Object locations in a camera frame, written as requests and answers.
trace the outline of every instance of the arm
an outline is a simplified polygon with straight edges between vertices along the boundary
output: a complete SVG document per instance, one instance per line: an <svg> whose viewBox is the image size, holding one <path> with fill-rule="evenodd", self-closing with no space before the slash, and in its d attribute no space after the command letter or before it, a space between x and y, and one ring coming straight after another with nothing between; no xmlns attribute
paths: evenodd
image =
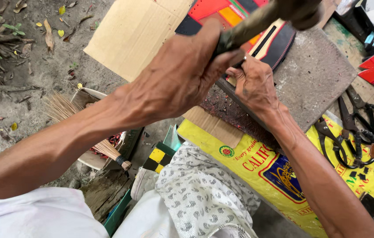
<svg viewBox="0 0 374 238"><path fill-rule="evenodd" d="M274 134L327 235L374 238L374 221L362 203L278 100L271 68L253 57L242 67L227 70L237 79L236 95Z"/></svg>
<svg viewBox="0 0 374 238"><path fill-rule="evenodd" d="M0 199L57 179L110 135L181 116L203 101L219 75L244 57L237 50L209 62L220 32L210 20L194 37L172 37L133 83L0 153Z"/></svg>

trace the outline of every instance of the broom bristles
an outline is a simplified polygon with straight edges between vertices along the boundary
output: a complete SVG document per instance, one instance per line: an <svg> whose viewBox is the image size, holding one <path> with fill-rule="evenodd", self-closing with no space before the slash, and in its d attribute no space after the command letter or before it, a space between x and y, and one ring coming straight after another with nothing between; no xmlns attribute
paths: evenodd
<svg viewBox="0 0 374 238"><path fill-rule="evenodd" d="M47 104L48 110L46 114L54 123L63 121L82 110L80 106L70 102L67 98L57 92L54 92L53 96L47 97L47 100L49 103ZM102 140L93 148L100 153L109 156L113 160L116 160L120 155L107 139ZM128 170L131 167L131 162L124 161L121 166L124 170Z"/></svg>

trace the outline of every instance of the wooden hammer handle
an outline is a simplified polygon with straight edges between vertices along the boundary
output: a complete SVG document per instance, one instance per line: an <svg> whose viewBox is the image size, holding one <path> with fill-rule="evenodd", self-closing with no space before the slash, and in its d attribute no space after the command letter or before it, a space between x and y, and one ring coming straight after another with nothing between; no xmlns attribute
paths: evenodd
<svg viewBox="0 0 374 238"><path fill-rule="evenodd" d="M244 21L220 35L212 59L227 51L240 48L242 44L267 29L277 19L279 19L277 1L270 1L262 8L256 9Z"/></svg>

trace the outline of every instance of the scissors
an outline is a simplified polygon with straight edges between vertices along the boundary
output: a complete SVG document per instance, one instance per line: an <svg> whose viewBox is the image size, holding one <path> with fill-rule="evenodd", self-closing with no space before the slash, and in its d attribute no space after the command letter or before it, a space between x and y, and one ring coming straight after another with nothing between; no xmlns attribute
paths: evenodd
<svg viewBox="0 0 374 238"><path fill-rule="evenodd" d="M352 85L348 87L348 89L346 90L346 93L349 96L349 99L353 105L353 117L352 117L353 123L354 123L354 119L357 118L366 128L366 129L360 130L360 132L368 139L368 140L365 140L364 138L362 138L362 143L368 144L368 145L374 143L374 104L369 104L367 102L362 101L362 98L355 91ZM364 117L359 114L359 109L365 109L365 112L369 118L369 122L367 122L364 119Z"/></svg>
<svg viewBox="0 0 374 238"><path fill-rule="evenodd" d="M341 136L338 137L339 142L341 143L343 140L346 141L347 146L349 147L350 151L352 152L353 156L355 157L354 165L369 165L374 162L374 158L370 158L368 161L364 162L362 161L362 138L360 133L364 134L365 137L367 137L370 141L368 142L371 144L374 142L374 134L371 131L363 132L358 129L355 125L355 116L359 115L366 123L367 121L359 114L359 108L363 108L368 106L368 108L371 108L371 106L374 106L372 104L363 102L359 94L356 93L354 88L352 86L349 86L349 88L346 90L352 104L353 104L353 113L349 114L349 111L347 110L347 106L344 103L343 96L338 97L338 107L340 108L340 116L343 122L343 130ZM370 117L371 123L374 124L374 114L372 109L368 109L367 113ZM349 133L352 133L355 137L355 147L352 144L352 141L349 139ZM340 159L340 153L336 153L337 159Z"/></svg>
<svg viewBox="0 0 374 238"><path fill-rule="evenodd" d="M325 122L325 119L323 117L320 117L318 121L315 123L315 129L317 129L318 132L318 138L321 143L321 149L322 153L324 154L324 157L330 162L331 166L334 168L333 163L330 161L327 155L327 151L325 149L325 138L328 137L331 140L334 141L333 150L336 154L337 160L346 168L349 169L357 169L358 166L355 165L348 165L347 163L347 156L346 152L341 144L341 142L333 135L333 133L330 131L330 128L327 125L327 122Z"/></svg>

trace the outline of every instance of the white shirt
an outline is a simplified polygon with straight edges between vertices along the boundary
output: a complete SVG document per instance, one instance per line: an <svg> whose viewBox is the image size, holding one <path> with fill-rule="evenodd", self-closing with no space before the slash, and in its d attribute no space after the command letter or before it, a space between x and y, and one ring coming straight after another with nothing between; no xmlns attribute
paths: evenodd
<svg viewBox="0 0 374 238"><path fill-rule="evenodd" d="M107 238L83 193L72 188L38 188L0 199L0 238ZM113 236L177 238L174 222L159 193L145 193ZM228 237L223 229L212 238Z"/></svg>

